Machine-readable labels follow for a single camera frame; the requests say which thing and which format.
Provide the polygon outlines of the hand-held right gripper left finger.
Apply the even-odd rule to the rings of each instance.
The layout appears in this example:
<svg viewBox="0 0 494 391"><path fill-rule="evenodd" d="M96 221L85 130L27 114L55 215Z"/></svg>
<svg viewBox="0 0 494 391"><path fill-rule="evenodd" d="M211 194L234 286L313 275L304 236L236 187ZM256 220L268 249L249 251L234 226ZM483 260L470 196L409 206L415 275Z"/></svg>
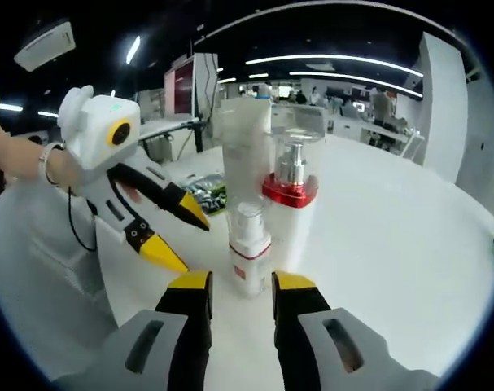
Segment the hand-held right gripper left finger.
<svg viewBox="0 0 494 391"><path fill-rule="evenodd" d="M212 346L212 272L174 279L153 310L113 332L84 371L59 377L57 390L202 390Z"/></svg>

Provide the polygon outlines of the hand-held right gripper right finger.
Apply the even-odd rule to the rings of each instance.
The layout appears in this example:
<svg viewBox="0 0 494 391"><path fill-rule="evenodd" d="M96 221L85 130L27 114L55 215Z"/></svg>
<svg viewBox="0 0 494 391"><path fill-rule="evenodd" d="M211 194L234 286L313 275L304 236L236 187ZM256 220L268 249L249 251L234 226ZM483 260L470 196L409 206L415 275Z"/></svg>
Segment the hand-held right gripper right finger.
<svg viewBox="0 0 494 391"><path fill-rule="evenodd" d="M331 308L315 283L272 273L274 345L287 390L434 390L438 376L409 370L386 340L344 308Z"/></svg>

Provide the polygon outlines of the person's left hand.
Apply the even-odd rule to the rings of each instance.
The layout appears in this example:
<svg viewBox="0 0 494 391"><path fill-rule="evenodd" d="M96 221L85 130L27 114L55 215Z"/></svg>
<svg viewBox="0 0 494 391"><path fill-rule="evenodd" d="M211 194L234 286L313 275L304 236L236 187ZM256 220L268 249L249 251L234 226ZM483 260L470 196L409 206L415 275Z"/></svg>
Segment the person's left hand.
<svg viewBox="0 0 494 391"><path fill-rule="evenodd" d="M48 178L65 191L81 194L82 170L69 151L52 149L47 161L47 173Z"/></svg>

